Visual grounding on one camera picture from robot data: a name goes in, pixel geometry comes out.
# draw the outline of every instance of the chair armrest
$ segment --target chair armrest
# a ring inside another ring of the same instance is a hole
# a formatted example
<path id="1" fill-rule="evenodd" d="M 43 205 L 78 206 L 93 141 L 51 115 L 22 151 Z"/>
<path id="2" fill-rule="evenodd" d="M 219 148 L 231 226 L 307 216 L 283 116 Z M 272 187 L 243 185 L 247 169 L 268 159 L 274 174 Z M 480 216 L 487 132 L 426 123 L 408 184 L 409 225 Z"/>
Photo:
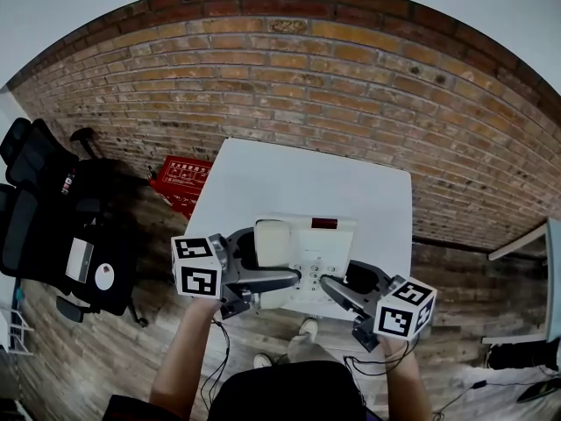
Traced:
<path id="1" fill-rule="evenodd" d="M 76 323 L 81 323 L 84 319 L 85 313 L 99 313 L 99 310 L 89 307 L 81 307 L 74 303 L 70 303 L 67 299 L 62 296 L 56 297 L 56 308 L 58 311 L 71 321 Z"/>

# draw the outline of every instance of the black cable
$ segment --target black cable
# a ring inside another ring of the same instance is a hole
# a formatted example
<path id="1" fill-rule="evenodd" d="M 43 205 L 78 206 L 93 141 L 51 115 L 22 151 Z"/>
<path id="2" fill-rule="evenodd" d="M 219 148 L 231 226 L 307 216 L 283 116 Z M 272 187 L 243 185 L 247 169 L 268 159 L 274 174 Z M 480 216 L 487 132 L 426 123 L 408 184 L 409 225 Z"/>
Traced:
<path id="1" fill-rule="evenodd" d="M 385 375 L 387 373 L 389 373 L 390 371 L 393 371 L 394 369 L 396 369 L 397 367 L 400 366 L 401 361 L 410 353 L 413 352 L 413 350 L 416 348 L 416 346 L 419 344 L 419 338 L 417 337 L 417 341 L 415 342 L 415 344 L 413 345 L 413 347 L 411 347 L 411 349 L 409 348 L 409 342 L 406 341 L 406 345 L 405 345 L 405 351 L 403 352 L 403 355 L 401 357 L 398 357 L 397 359 L 391 359 L 391 360 L 384 360 L 384 361 L 379 361 L 379 360 L 360 360 L 357 359 L 356 357 L 352 356 L 352 355 L 345 355 L 343 356 L 343 364 L 344 367 L 347 368 L 347 371 L 349 371 L 349 373 L 352 376 L 352 379 L 354 381 L 355 386 L 357 387 L 357 391 L 360 394 L 360 399 L 362 400 L 362 404 L 366 407 L 366 399 L 364 397 L 364 395 L 362 394 L 362 391 L 360 391 L 360 386 L 359 386 L 359 381 L 357 380 L 357 378 L 355 377 L 354 373 L 352 372 L 352 368 L 351 365 L 349 365 L 349 362 L 352 364 L 352 367 L 358 372 L 361 373 L 362 375 L 366 375 L 366 376 L 379 376 L 379 375 Z M 368 373 L 365 373 L 364 371 L 360 370 L 357 368 L 357 363 L 359 363 L 360 365 L 386 365 L 387 363 L 394 363 L 397 362 L 395 364 L 394 367 L 384 371 L 383 373 L 379 373 L 376 375 L 371 375 Z"/>
<path id="2" fill-rule="evenodd" d="M 226 363 L 228 363 L 228 357 L 230 356 L 230 336 L 228 335 L 228 332 L 226 331 L 226 329 L 224 328 L 222 323 L 216 321 L 215 318 L 212 318 L 212 324 L 217 325 L 222 330 L 222 334 L 224 335 L 224 340 L 226 341 L 226 357 L 224 358 L 224 360 L 222 360 L 222 363 L 220 363 L 220 365 L 218 365 L 218 368 L 214 371 L 214 373 L 212 373 L 209 377 L 207 377 L 206 381 L 204 381 L 204 383 L 201 386 L 201 390 L 200 390 L 201 399 L 202 399 L 202 402 L 204 403 L 204 406 L 206 407 L 207 411 L 210 411 L 210 405 L 212 405 L 212 402 L 214 401 L 214 397 L 211 395 L 211 392 L 214 389 L 215 394 L 216 394 L 217 384 L 220 381 L 220 378 L 222 377 L 222 373 L 224 372 L 224 369 L 226 368 Z M 207 403 L 206 399 L 204 398 L 204 393 L 203 393 L 204 387 L 209 382 L 209 380 L 212 379 L 212 376 L 214 376 L 216 373 L 219 373 L 219 374 L 218 374 L 218 377 L 216 378 L 216 380 L 213 382 L 212 386 L 210 387 L 210 390 L 209 390 L 209 393 L 208 393 L 209 403 Z"/>
<path id="3" fill-rule="evenodd" d="M 463 393 L 460 393 L 458 396 L 456 396 L 454 399 L 452 399 L 449 403 L 447 403 L 442 409 L 440 409 L 439 411 L 435 411 L 434 414 L 433 414 L 433 417 L 432 417 L 432 421 L 443 421 L 444 420 L 443 410 L 445 408 L 447 408 L 448 406 L 452 405 L 453 403 L 455 403 L 460 397 L 465 395 L 465 393 L 467 393 L 471 389 L 472 389 L 472 387 L 465 390 Z"/>
<path id="4" fill-rule="evenodd" d="M 487 381 L 475 382 L 469 389 L 464 390 L 462 393 L 460 393 L 458 396 L 456 396 L 454 399 L 452 399 L 449 403 L 447 403 L 442 409 L 433 412 L 432 421 L 444 421 L 444 418 L 445 418 L 445 416 L 443 414 L 444 409 L 451 406 L 460 397 L 465 395 L 465 393 L 467 393 L 471 389 L 482 389 L 483 387 L 489 387 L 489 386 L 491 386 L 491 387 L 511 387 L 513 385 L 536 385 L 537 383 L 542 383 L 542 382 L 543 381 L 541 381 L 541 382 L 525 382 L 525 383 L 520 383 L 520 382 L 488 383 Z"/>
<path id="5" fill-rule="evenodd" d="M 407 357 L 409 354 L 411 354 L 413 352 L 413 350 L 417 347 L 417 345 L 419 344 L 419 337 L 417 337 L 417 341 L 415 342 L 415 344 L 411 347 L 411 349 L 409 349 L 409 342 L 406 342 L 406 346 L 405 346 L 405 351 L 403 352 L 403 355 L 401 357 L 398 357 L 397 359 L 391 359 L 391 360 L 384 360 L 384 361 L 379 361 L 379 360 L 360 360 L 357 359 L 354 356 L 351 355 L 346 355 L 343 358 L 343 361 L 345 362 L 346 365 L 346 361 L 348 360 L 351 364 L 352 367 L 358 372 L 361 373 L 362 375 L 366 375 L 369 377 L 375 377 L 375 376 L 380 376 L 380 375 L 386 375 L 387 373 L 390 373 L 391 371 L 395 370 L 397 367 L 400 366 L 401 361 Z M 390 369 L 384 371 L 383 373 L 377 373 L 377 374 L 370 374 L 370 373 L 366 373 L 364 371 L 362 371 L 361 369 L 357 368 L 357 364 L 360 365 L 387 365 L 388 363 L 394 363 L 397 362 L 393 367 L 391 367 Z"/>
<path id="6" fill-rule="evenodd" d="M 212 403 L 214 402 L 214 398 L 217 395 L 218 383 L 220 382 L 220 378 L 222 377 L 222 373 L 224 372 L 224 369 L 226 368 L 226 362 L 228 361 L 228 356 L 230 355 L 230 337 L 228 336 L 228 332 L 222 326 L 222 323 L 217 323 L 217 325 L 222 330 L 222 334 L 224 335 L 224 339 L 226 340 L 226 357 L 224 358 L 224 361 L 222 362 L 223 363 L 222 369 L 220 370 L 220 373 L 218 374 L 218 377 L 215 379 L 214 383 L 212 384 L 212 387 L 210 387 L 210 390 L 209 390 L 210 405 L 212 405 Z"/>

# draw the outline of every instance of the red box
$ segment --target red box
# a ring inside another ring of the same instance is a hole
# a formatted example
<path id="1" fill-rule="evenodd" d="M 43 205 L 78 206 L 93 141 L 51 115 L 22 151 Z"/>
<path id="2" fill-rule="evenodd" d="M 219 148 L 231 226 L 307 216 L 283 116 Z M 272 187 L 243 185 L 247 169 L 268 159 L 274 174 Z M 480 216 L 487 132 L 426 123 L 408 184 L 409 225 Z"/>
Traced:
<path id="1" fill-rule="evenodd" d="M 148 183 L 174 211 L 191 218 L 211 168 L 212 162 L 167 156 L 158 178 Z"/>

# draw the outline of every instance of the white sneaker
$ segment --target white sneaker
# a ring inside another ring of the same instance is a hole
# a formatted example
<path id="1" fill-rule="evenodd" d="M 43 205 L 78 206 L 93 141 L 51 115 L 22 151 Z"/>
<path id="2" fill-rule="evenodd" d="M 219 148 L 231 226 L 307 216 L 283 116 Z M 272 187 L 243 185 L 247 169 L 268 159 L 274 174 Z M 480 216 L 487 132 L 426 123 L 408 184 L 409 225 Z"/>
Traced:
<path id="1" fill-rule="evenodd" d="M 257 354 L 253 357 L 253 369 L 271 367 L 272 365 L 271 359 L 264 354 Z"/>
<path id="2" fill-rule="evenodd" d="M 300 326 L 300 331 L 298 331 L 298 335 L 304 335 L 308 333 L 311 337 L 312 341 L 316 341 L 317 331 L 319 330 L 319 325 L 317 321 L 313 318 L 308 318 L 305 320 L 302 325 Z"/>

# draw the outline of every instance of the white table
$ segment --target white table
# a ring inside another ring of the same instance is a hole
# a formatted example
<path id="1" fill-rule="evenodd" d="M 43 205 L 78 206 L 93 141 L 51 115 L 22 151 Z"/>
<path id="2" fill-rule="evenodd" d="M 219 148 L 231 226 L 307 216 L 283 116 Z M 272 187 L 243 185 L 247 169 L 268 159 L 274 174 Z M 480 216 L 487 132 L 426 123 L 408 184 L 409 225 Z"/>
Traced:
<path id="1" fill-rule="evenodd" d="M 407 172 L 301 148 L 227 139 L 185 233 L 228 237 L 268 212 L 356 218 L 351 259 L 390 276 L 410 274 L 412 201 Z M 355 318 L 335 303 L 283 307 Z"/>

